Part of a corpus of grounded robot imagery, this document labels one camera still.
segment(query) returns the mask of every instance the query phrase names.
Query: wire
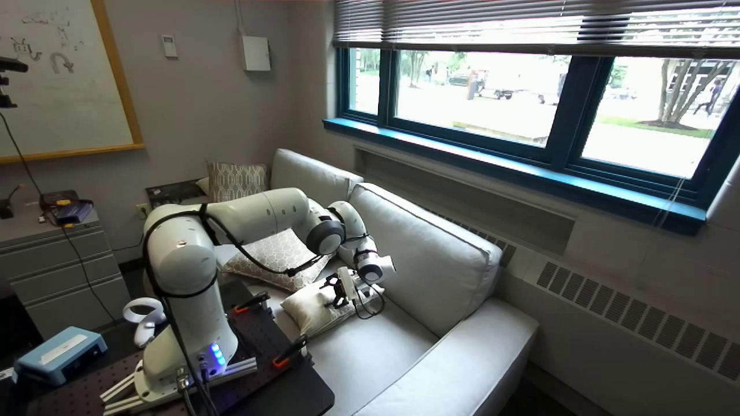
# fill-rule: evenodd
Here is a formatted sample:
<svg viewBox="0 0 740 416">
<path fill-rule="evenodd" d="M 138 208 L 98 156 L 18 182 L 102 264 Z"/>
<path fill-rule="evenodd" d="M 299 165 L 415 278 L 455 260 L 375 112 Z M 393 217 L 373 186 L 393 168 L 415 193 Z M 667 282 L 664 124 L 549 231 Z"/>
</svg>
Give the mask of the wire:
<svg viewBox="0 0 740 416">
<path fill-rule="evenodd" d="M 235 30 L 244 33 L 241 24 L 244 24 L 244 17 L 241 17 L 241 2 L 234 0 L 234 18 L 235 18 Z"/>
<path fill-rule="evenodd" d="M 13 133 L 11 133 L 11 127 L 8 124 L 5 114 L 0 114 L 0 118 L 2 118 L 2 124 L 5 124 L 5 133 L 8 133 L 9 142 L 11 142 L 11 146 L 17 148 L 17 156 L 18 156 L 18 160 L 20 160 L 20 165 L 24 165 L 24 171 L 26 171 L 31 186 L 32 186 L 35 193 L 42 197 L 45 193 L 42 193 L 35 173 L 31 171 L 28 160 L 26 160 L 26 156 L 24 156 L 24 151 L 20 151 Z M 99 307 L 109 314 L 112 324 L 116 324 L 117 320 L 109 312 L 106 304 L 105 304 L 105 300 L 98 297 L 98 291 L 93 289 L 93 280 L 91 280 L 91 275 L 89 275 L 89 270 L 85 270 L 85 262 L 83 262 L 80 253 L 79 253 L 76 246 L 72 242 L 67 228 L 61 227 L 61 231 L 63 231 L 67 246 L 72 247 L 72 253 L 75 253 L 75 257 L 76 257 L 76 264 L 79 264 L 79 269 L 80 269 L 80 272 L 83 272 L 83 278 L 85 278 L 85 287 L 91 289 L 91 293 L 93 293 L 93 298 L 99 304 Z"/>
<path fill-rule="evenodd" d="M 181 389 L 181 396 L 183 396 L 183 399 L 185 399 L 185 409 L 187 409 L 187 413 L 190 413 L 190 416 L 196 416 L 196 412 L 194 412 L 194 406 L 193 406 L 193 399 L 190 399 L 187 389 Z"/>
<path fill-rule="evenodd" d="M 219 223 L 217 217 L 213 217 L 213 215 L 208 215 L 208 213 L 207 213 L 207 217 L 213 220 L 213 223 L 227 234 L 227 241 L 228 241 L 244 257 L 248 257 L 257 269 L 262 269 L 262 270 L 265 270 L 265 272 L 289 275 L 289 278 L 291 278 L 291 275 L 296 275 L 296 272 L 315 265 L 315 264 L 321 260 L 321 257 L 315 254 L 313 260 L 304 262 L 299 269 L 286 269 L 286 270 L 268 269 L 265 264 L 257 262 L 245 247 L 241 247 L 241 242 L 239 242 L 235 235 L 225 227 L 225 223 Z"/>
<path fill-rule="evenodd" d="M 5 198 L 11 202 L 18 190 L 20 190 L 20 186 L 13 186 L 13 190 L 9 190 L 9 194 Z"/>
<path fill-rule="evenodd" d="M 202 375 L 194 371 L 194 365 L 193 365 L 193 360 L 190 360 L 190 353 L 187 353 L 187 350 L 185 350 L 185 339 L 183 339 L 178 320 L 175 320 L 175 314 L 172 312 L 170 298 L 172 298 L 172 297 L 178 297 L 178 293 L 170 293 L 170 291 L 165 291 L 165 289 L 157 284 L 157 280 L 156 280 L 156 269 L 152 269 L 152 262 L 150 262 L 150 257 L 148 257 L 148 241 L 150 241 L 150 235 L 156 234 L 156 228 L 160 228 L 165 223 L 170 223 L 170 220 L 173 220 L 173 217 L 193 217 L 193 215 L 200 215 L 200 213 L 187 211 L 187 213 L 175 213 L 175 215 L 167 215 L 167 217 L 157 220 L 157 223 L 144 234 L 144 254 L 142 254 L 142 257 L 144 257 L 146 278 L 148 278 L 148 282 L 152 284 L 156 293 L 163 298 L 165 314 L 170 317 L 170 326 L 172 326 L 172 334 L 175 335 L 175 343 L 178 343 L 178 350 L 181 350 L 181 353 L 183 353 L 183 359 L 185 359 L 187 373 L 190 373 L 190 376 L 193 376 L 200 396 L 202 396 L 203 403 L 208 404 L 208 412 L 211 412 L 211 413 L 217 413 L 217 406 L 215 406 L 215 403 L 213 403 L 213 398 L 211 398 L 211 393 L 208 393 Z M 215 284 L 215 280 L 208 282 L 203 289 L 200 289 L 200 291 L 194 291 L 194 293 L 203 293 L 203 291 L 211 289 L 213 284 Z"/>
<path fill-rule="evenodd" d="M 674 190 L 670 202 L 677 202 L 679 193 L 685 190 L 685 182 L 686 182 L 686 181 L 677 181 L 677 188 Z M 655 227 L 657 227 L 657 228 L 664 228 L 664 227 L 667 227 L 667 220 L 669 220 L 669 211 L 661 211 Z"/>
</svg>

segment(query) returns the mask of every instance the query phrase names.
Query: window sill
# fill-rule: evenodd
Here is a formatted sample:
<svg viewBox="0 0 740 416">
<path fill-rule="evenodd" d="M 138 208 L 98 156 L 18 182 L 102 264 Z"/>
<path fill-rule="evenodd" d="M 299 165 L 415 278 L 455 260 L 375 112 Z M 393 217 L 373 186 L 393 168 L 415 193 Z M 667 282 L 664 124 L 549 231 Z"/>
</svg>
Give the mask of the window sill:
<svg viewBox="0 0 740 416">
<path fill-rule="evenodd" d="M 527 186 L 541 193 L 559 194 L 574 204 L 590 204 L 594 208 L 618 213 L 652 227 L 664 227 L 679 234 L 697 234 L 708 223 L 708 211 L 697 205 L 677 204 L 670 198 L 660 198 L 652 194 L 616 188 L 609 182 L 570 175 L 535 165 L 486 156 L 479 151 L 455 148 L 449 143 L 431 142 L 423 137 L 375 127 L 368 123 L 350 118 L 326 118 L 326 130 L 346 133 L 365 137 L 371 142 L 382 142 L 388 146 L 409 146 L 415 151 L 426 151 L 431 156 L 444 156 L 457 160 L 461 166 L 468 166 L 476 173 L 486 173 L 506 182 Z"/>
</svg>

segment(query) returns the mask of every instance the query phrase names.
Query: window blind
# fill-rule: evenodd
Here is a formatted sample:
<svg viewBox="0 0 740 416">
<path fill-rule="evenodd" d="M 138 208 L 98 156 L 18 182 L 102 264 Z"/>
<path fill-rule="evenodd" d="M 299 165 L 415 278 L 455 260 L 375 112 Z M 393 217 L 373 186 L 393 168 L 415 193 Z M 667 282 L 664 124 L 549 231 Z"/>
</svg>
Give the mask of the window blind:
<svg viewBox="0 0 740 416">
<path fill-rule="evenodd" d="M 336 41 L 337 44 L 382 44 L 383 0 L 336 0 Z"/>
<path fill-rule="evenodd" d="M 337 0 L 337 44 L 740 55 L 740 0 Z"/>
</svg>

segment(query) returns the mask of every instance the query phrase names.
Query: cable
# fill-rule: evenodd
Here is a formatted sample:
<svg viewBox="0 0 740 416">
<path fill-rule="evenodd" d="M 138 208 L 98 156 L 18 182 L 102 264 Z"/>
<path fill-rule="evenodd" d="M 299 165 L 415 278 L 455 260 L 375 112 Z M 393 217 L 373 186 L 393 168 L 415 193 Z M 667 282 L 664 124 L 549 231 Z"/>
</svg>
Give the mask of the cable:
<svg viewBox="0 0 740 416">
<path fill-rule="evenodd" d="M 265 270 L 265 272 L 294 278 L 296 272 L 315 265 L 315 264 L 321 260 L 320 254 L 315 254 L 313 260 L 304 262 L 304 264 L 296 265 L 296 269 L 286 269 L 286 270 L 268 269 L 265 264 L 257 262 L 245 247 L 241 247 L 241 242 L 239 242 L 235 235 L 225 227 L 225 223 L 219 223 L 217 217 L 213 217 L 213 215 L 208 215 L 208 213 L 207 213 L 207 217 L 213 220 L 213 223 L 227 234 L 227 241 L 228 241 L 244 257 L 248 257 L 257 269 L 262 269 L 262 270 Z"/>
<path fill-rule="evenodd" d="M 185 399 L 187 416 L 196 416 L 193 399 L 190 399 L 190 393 L 185 389 L 181 389 L 181 396 Z"/>
<path fill-rule="evenodd" d="M 20 165 L 24 165 L 24 171 L 26 171 L 26 175 L 28 175 L 31 186 L 32 186 L 32 188 L 35 188 L 35 193 L 42 197 L 45 193 L 42 193 L 42 188 L 39 188 L 37 178 L 32 175 L 32 171 L 31 171 L 31 166 L 28 166 L 28 160 L 26 160 L 26 156 L 24 156 L 24 151 L 20 151 L 20 146 L 18 146 L 18 142 L 17 142 L 17 137 L 13 137 L 13 133 L 11 133 L 11 127 L 8 124 L 5 114 L 0 114 L 0 118 L 2 118 L 2 124 L 5 124 L 5 133 L 8 133 L 9 142 L 11 142 L 11 146 L 17 148 L 17 156 L 18 156 L 18 160 L 20 160 Z M 98 291 L 93 289 L 93 280 L 91 280 L 91 275 L 89 275 L 89 270 L 85 270 L 85 262 L 83 262 L 80 253 L 79 253 L 79 249 L 76 249 L 76 246 L 72 242 L 72 238 L 69 238 L 67 228 L 64 228 L 64 227 L 61 227 L 61 231 L 63 231 L 63 235 L 64 235 L 67 246 L 72 247 L 72 253 L 75 253 L 75 257 L 76 257 L 79 269 L 83 270 L 85 287 L 91 289 L 91 293 L 93 293 L 93 298 L 99 304 L 99 307 L 109 314 L 112 324 L 116 324 L 116 317 L 109 312 L 106 304 L 105 304 L 105 300 L 98 297 Z"/>
<path fill-rule="evenodd" d="M 244 17 L 241 17 L 241 2 L 234 0 L 234 18 L 235 18 L 235 30 L 244 33 L 241 24 L 244 24 Z"/>
<path fill-rule="evenodd" d="M 213 217 L 213 215 L 208 215 L 208 213 L 203 213 L 203 211 L 183 211 L 183 213 L 165 215 L 165 217 L 160 217 L 160 220 L 144 234 L 144 265 L 146 265 L 146 275 L 148 275 L 156 293 L 163 298 L 165 312 L 172 317 L 172 331 L 173 331 L 173 335 L 175 335 L 178 350 L 181 350 L 181 353 L 183 353 L 183 359 L 185 359 L 185 365 L 187 365 L 187 371 L 190 371 L 190 375 L 193 375 L 193 379 L 194 379 L 194 383 L 196 383 L 200 396 L 203 398 L 203 403 L 208 404 L 208 409 L 211 409 L 213 413 L 217 413 L 217 406 L 215 406 L 215 403 L 213 403 L 213 398 L 211 398 L 203 379 L 200 376 L 200 373 L 194 371 L 194 365 L 193 365 L 193 360 L 190 360 L 190 353 L 187 353 L 187 350 L 185 350 L 185 339 L 183 339 L 181 326 L 178 326 L 175 314 L 172 312 L 172 304 L 170 304 L 170 298 L 193 298 L 193 297 L 200 297 L 200 293 L 208 291 L 208 289 L 217 282 L 217 275 L 213 275 L 213 280 L 207 282 L 207 284 L 203 284 L 202 289 L 196 289 L 196 291 L 190 291 L 190 293 L 172 293 L 172 291 L 163 289 L 160 282 L 156 280 L 156 269 L 152 269 L 150 257 L 148 257 L 148 241 L 150 241 L 150 235 L 156 234 L 156 228 L 160 228 L 165 223 L 175 220 L 175 217 L 194 217 L 194 220 L 202 220 L 202 223 L 203 223 L 203 220 L 207 220 L 207 223 L 215 223 L 215 225 L 227 234 L 228 242 L 235 246 L 239 253 L 245 254 L 253 264 L 257 264 L 257 265 L 262 265 L 264 270 L 271 270 L 271 272 L 277 272 L 277 270 L 272 270 L 272 269 L 264 265 L 262 262 L 257 262 L 248 249 L 244 249 L 244 247 L 239 246 L 235 235 L 234 235 L 217 217 Z"/>
</svg>

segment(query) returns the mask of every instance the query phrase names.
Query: electronic device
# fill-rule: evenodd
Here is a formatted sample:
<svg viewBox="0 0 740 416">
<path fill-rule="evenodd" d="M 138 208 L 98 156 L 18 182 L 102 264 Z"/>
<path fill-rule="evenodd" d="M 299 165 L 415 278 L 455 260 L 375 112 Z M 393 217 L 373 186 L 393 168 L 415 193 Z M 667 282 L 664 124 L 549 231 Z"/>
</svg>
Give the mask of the electronic device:
<svg viewBox="0 0 740 416">
<path fill-rule="evenodd" d="M 123 320 L 136 324 L 135 345 L 146 347 L 167 314 L 157 298 L 135 298 L 123 307 Z"/>
<path fill-rule="evenodd" d="M 5 198 L 0 198 L 0 217 L 13 217 L 13 205 L 11 198 L 13 194 L 20 190 L 20 186 L 17 186 L 13 190 L 9 190 L 9 194 Z"/>
<path fill-rule="evenodd" d="M 0 55 L 0 86 L 8 86 L 9 78 L 2 77 L 2 71 L 28 71 L 28 64 L 20 61 Z M 0 90 L 0 108 L 13 108 L 13 106 L 17 105 L 8 96 L 2 96 L 2 90 Z"/>
<path fill-rule="evenodd" d="M 54 225 L 64 227 L 80 223 L 91 204 L 80 202 L 75 190 L 63 190 L 42 194 L 39 208 Z"/>
<path fill-rule="evenodd" d="M 105 351 L 109 351 L 109 347 L 99 334 L 67 326 L 63 334 L 20 357 L 17 360 L 17 373 L 18 376 L 63 386 L 80 375 Z"/>
</svg>

